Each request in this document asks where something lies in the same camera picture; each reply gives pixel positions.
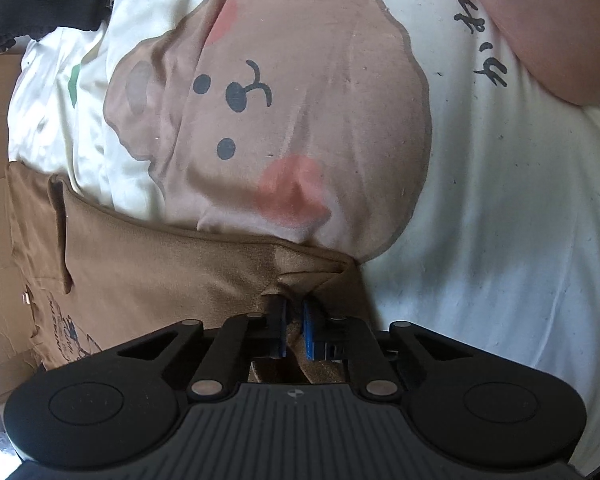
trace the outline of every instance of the cartoon bear face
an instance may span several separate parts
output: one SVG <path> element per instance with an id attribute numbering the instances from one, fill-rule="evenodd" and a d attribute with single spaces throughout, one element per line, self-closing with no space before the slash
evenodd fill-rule
<path id="1" fill-rule="evenodd" d="M 427 83 L 381 0 L 208 0 L 116 67 L 107 123 L 166 222 L 367 260 L 426 176 Z"/>

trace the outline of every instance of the brown fabric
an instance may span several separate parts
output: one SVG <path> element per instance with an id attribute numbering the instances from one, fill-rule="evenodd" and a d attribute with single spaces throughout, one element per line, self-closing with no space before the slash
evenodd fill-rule
<path id="1" fill-rule="evenodd" d="M 218 327 L 263 310 L 267 294 L 297 306 L 312 291 L 333 314 L 368 319 L 359 270 L 343 254 L 149 226 L 91 205 L 62 178 L 19 162 L 9 164 L 7 179 L 13 256 L 27 280 L 45 367 L 187 318 Z M 288 344 L 311 381 L 340 377 L 335 366 L 301 358 L 298 325 Z"/>
<path id="2" fill-rule="evenodd" d="M 207 0 L 117 65 L 104 117 L 166 222 L 368 260 L 411 218 L 427 81 L 382 0 Z"/>

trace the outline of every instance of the black handwritten lettering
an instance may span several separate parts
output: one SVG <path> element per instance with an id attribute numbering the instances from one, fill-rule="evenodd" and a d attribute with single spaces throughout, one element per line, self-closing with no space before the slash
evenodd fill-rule
<path id="1" fill-rule="evenodd" d="M 498 86 L 498 83 L 500 83 L 502 86 L 504 86 L 505 88 L 507 87 L 507 82 L 504 81 L 503 78 L 500 77 L 499 74 L 496 74 L 491 67 L 496 67 L 498 70 L 500 70 L 500 72 L 502 72 L 503 74 L 506 74 L 508 72 L 508 69 L 506 66 L 504 66 L 501 62 L 499 62 L 497 59 L 495 59 L 494 57 L 488 57 L 484 63 L 482 64 L 482 70 L 474 70 L 475 74 L 482 74 L 487 76 L 491 82 Z"/>
<path id="2" fill-rule="evenodd" d="M 485 20 L 482 18 L 474 18 L 469 10 L 469 7 L 471 7 L 473 10 L 478 10 L 478 7 L 471 0 L 458 0 L 458 3 L 462 7 L 462 10 L 466 12 L 466 14 L 459 12 L 454 16 L 454 20 L 456 20 L 456 22 L 462 21 L 467 27 L 469 27 L 469 30 L 472 34 L 474 33 L 474 27 L 478 32 L 484 32 Z"/>

